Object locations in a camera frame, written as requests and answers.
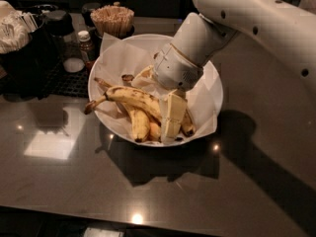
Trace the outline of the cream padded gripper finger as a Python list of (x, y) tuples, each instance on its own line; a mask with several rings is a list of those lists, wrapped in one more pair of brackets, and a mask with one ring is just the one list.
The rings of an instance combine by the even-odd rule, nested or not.
[(164, 144), (172, 143), (180, 132), (187, 108), (186, 93), (173, 90), (160, 99), (161, 140)]
[(155, 78), (154, 66), (148, 65), (142, 69), (131, 81), (131, 85), (135, 88), (156, 88), (159, 83)]

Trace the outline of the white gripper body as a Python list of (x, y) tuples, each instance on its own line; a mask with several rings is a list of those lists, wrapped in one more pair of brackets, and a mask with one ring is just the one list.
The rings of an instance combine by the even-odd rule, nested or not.
[(203, 69), (188, 61), (170, 43), (154, 58), (154, 78), (166, 89), (190, 91), (203, 75)]

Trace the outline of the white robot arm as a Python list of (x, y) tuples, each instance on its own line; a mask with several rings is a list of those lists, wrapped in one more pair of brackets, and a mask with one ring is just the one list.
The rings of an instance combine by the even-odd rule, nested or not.
[(316, 89), (316, 15), (280, 0), (193, 0), (187, 15), (148, 71), (160, 86), (186, 93), (208, 59), (235, 33), (255, 40)]

